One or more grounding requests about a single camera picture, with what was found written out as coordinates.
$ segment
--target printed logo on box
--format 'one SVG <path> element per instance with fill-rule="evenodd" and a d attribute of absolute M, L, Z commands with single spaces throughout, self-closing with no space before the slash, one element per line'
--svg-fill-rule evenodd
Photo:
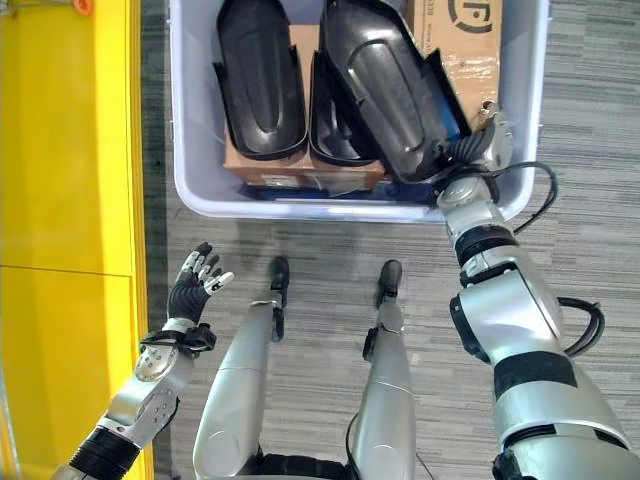
<path fill-rule="evenodd" d="M 489 0 L 449 0 L 449 16 L 456 27 L 467 33 L 489 33 L 493 30 Z"/>

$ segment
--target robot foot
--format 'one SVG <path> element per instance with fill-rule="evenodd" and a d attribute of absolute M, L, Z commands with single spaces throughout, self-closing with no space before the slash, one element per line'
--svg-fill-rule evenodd
<path fill-rule="evenodd" d="M 273 309 L 273 333 L 271 340 L 279 342 L 284 337 L 284 308 L 287 305 L 289 287 L 289 262 L 284 257 L 276 257 L 269 265 L 269 289 L 280 295 L 280 306 Z"/>
<path fill-rule="evenodd" d="M 402 264 L 397 260 L 389 260 L 382 266 L 378 279 L 378 294 L 376 295 L 376 308 L 387 298 L 396 298 L 400 281 L 402 280 Z"/>

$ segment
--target cardboard box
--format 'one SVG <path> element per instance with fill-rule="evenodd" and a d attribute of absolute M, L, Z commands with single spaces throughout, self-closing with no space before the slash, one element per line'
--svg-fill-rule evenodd
<path fill-rule="evenodd" d="M 475 131 L 496 103 L 500 82 L 502 0 L 409 0 L 407 23 L 425 55 L 436 48 Z"/>
<path fill-rule="evenodd" d="M 311 95 L 311 61 L 318 46 L 318 26 L 292 25 L 290 33 L 291 43 L 297 46 L 300 55 L 302 81 L 308 106 Z M 385 172 L 380 162 L 357 168 L 337 167 L 311 158 L 308 150 L 296 157 L 281 160 L 251 160 L 237 152 L 228 134 L 224 166 L 248 185 L 308 187 L 335 193 L 371 190 L 382 180 Z"/>

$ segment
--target gray carpet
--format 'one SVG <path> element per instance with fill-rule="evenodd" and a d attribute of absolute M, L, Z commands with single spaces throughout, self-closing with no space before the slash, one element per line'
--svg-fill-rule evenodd
<path fill-rule="evenodd" d="M 416 393 L 417 446 L 435 477 L 489 478 L 496 454 L 491 371 L 461 348 L 448 314 L 458 268 L 439 226 L 214 220 L 189 211 L 172 177 L 163 0 L 143 3 L 144 161 L 149 307 L 164 321 L 168 278 L 206 239 L 237 279 L 205 320 L 218 347 L 197 362 L 171 428 L 155 444 L 159 478 L 193 478 L 199 416 L 222 355 L 264 285 L 270 258 L 292 269 L 286 339 L 270 357 L 265 450 L 345 460 L 347 422 L 367 376 L 360 352 L 375 319 L 379 269 L 405 267 L 400 304 Z M 640 5 L 635 0 L 553 2 L 538 159 L 558 172 L 555 208 L 521 236 L 559 295 L 598 300 L 608 328 L 578 359 L 640 451 Z M 540 180 L 532 205 L 545 195 Z M 584 319 L 568 315 L 569 334 Z M 418 468 L 416 478 L 427 478 Z"/>

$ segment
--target silver robot leg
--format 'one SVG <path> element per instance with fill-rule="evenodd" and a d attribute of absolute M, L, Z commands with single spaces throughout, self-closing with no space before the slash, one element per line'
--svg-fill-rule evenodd
<path fill-rule="evenodd" d="M 273 308 L 278 303 L 253 303 L 222 361 L 196 436 L 193 465 L 198 479 L 245 473 L 243 467 L 258 453 Z"/>
<path fill-rule="evenodd" d="M 395 298 L 386 297 L 378 313 L 353 448 L 362 480 L 412 480 L 414 476 L 415 411 L 403 329 Z"/>

